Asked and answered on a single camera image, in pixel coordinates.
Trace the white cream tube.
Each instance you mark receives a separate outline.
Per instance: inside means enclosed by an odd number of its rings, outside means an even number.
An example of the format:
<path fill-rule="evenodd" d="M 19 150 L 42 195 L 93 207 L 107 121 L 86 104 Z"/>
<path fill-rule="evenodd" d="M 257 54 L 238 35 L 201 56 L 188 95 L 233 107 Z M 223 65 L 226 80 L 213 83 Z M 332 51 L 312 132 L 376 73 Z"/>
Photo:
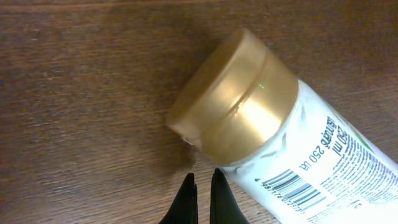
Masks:
<path fill-rule="evenodd" d="M 397 164 L 247 29 L 206 59 L 167 125 L 282 223 L 397 222 Z"/>

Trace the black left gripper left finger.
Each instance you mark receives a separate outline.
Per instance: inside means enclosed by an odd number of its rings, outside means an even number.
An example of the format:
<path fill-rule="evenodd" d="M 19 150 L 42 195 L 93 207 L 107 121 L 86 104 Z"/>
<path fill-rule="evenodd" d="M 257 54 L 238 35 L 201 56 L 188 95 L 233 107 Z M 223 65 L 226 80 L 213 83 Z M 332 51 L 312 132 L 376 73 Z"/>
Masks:
<path fill-rule="evenodd" d="M 193 173 L 186 175 L 159 224 L 198 224 L 197 185 Z"/>

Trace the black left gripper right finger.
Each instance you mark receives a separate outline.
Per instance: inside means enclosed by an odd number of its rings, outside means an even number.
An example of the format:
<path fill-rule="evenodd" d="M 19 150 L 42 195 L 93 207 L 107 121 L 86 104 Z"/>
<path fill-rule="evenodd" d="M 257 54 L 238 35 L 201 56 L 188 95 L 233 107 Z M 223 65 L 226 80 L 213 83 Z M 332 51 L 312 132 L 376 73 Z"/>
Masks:
<path fill-rule="evenodd" d="M 249 224 L 219 168 L 211 180 L 210 224 Z"/>

